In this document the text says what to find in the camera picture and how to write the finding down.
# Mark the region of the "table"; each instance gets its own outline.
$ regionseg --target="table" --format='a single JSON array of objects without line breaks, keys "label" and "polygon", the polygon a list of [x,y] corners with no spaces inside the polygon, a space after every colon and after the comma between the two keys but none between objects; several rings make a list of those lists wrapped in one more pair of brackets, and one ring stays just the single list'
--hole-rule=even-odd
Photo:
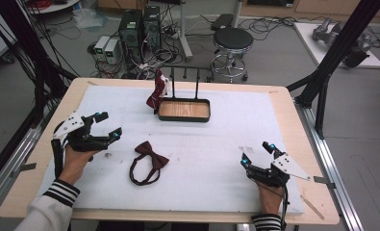
[{"label": "table", "polygon": [[[154,88],[154,83],[152,81],[91,78],[79,78],[74,80],[64,96],[62,103],[54,113],[51,121],[42,134],[33,153],[28,159],[27,163],[37,163],[37,168],[23,171],[19,174],[11,191],[0,207],[1,217],[24,218],[26,216],[26,208],[29,202],[36,196],[43,174],[52,158],[50,141],[52,139],[53,130],[57,124],[79,107],[79,103],[84,97],[85,90],[91,85]],[[175,86],[177,89],[193,89],[193,83],[176,82]],[[268,93],[272,107],[276,113],[276,119],[282,133],[284,145],[287,147],[288,152],[295,154],[293,156],[294,159],[311,176],[322,176],[303,125],[301,124],[291,100],[291,96],[286,88],[200,83],[199,89],[256,91]],[[296,181],[306,212],[303,215],[287,215],[287,223],[335,224],[339,222],[334,202],[326,185],[300,179],[296,179]],[[252,216],[252,214],[247,213],[75,209],[72,218],[247,223],[251,221],[250,216]]]}]

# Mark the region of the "wooden tray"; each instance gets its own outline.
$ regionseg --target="wooden tray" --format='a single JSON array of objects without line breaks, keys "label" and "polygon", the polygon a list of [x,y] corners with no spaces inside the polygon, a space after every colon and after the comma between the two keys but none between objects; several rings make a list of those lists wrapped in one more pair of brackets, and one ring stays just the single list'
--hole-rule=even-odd
[{"label": "wooden tray", "polygon": [[159,110],[164,121],[208,122],[210,117],[208,99],[164,98]]}]

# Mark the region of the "hand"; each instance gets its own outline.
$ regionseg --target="hand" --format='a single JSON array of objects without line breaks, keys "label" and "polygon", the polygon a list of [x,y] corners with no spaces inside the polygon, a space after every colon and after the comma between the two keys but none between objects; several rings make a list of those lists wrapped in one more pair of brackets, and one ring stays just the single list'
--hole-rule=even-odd
[{"label": "hand", "polygon": [[89,158],[99,151],[78,152],[73,150],[69,144],[66,145],[64,150],[64,167],[59,179],[74,185],[82,177]]},{"label": "hand", "polygon": [[283,199],[283,188],[269,187],[259,182],[256,184],[259,188],[262,213],[277,215],[279,213],[280,203],[282,203]]}]

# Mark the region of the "black stool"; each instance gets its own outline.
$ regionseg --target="black stool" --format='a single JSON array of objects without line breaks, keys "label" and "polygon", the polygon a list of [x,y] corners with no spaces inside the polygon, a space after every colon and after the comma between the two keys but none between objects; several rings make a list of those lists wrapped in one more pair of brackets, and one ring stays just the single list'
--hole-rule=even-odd
[{"label": "black stool", "polygon": [[253,37],[243,29],[227,27],[215,32],[214,45],[227,54],[216,55],[213,58],[212,71],[229,77],[231,83],[232,78],[238,76],[242,76],[242,80],[246,81],[246,65],[240,57],[252,48]]}]

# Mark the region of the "bow tie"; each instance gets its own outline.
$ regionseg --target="bow tie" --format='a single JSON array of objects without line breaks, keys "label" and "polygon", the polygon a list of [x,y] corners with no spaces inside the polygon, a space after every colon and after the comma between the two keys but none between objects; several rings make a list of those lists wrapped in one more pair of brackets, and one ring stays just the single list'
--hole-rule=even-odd
[{"label": "bow tie", "polygon": [[[135,183],[138,186],[143,186],[143,185],[152,184],[152,183],[156,182],[157,180],[159,180],[160,173],[161,173],[161,168],[163,168],[168,163],[168,161],[169,161],[168,158],[155,153],[153,151],[153,148],[152,148],[152,146],[151,146],[151,144],[150,144],[149,141],[145,141],[142,144],[140,144],[139,146],[137,146],[135,148],[135,151],[138,152],[141,155],[139,155],[133,161],[132,165],[130,166],[130,179],[132,180],[132,182]],[[145,178],[143,181],[139,182],[138,180],[135,179],[135,176],[133,174],[133,170],[134,170],[137,162],[139,160],[141,160],[142,158],[144,158],[145,156],[147,156],[147,155],[151,156],[151,161],[152,161],[152,164],[153,164],[153,168],[148,173],[147,178]],[[154,179],[152,181],[149,181],[150,178],[153,176],[153,174],[156,171],[158,171],[158,173],[159,173],[158,176],[156,177],[156,179]]]}]

